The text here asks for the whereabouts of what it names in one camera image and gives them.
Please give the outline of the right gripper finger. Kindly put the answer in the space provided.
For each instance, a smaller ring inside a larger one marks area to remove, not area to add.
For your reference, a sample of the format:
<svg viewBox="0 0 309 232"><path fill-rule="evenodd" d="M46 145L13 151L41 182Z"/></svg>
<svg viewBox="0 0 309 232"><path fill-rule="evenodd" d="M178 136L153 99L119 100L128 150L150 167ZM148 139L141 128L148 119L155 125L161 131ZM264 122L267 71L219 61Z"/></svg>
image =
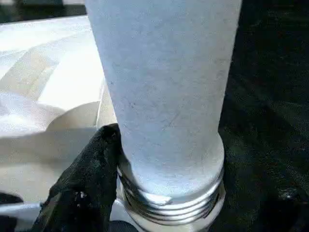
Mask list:
<svg viewBox="0 0 309 232"><path fill-rule="evenodd" d="M49 190L34 232L107 232L122 154L118 124L101 127Z"/></svg>

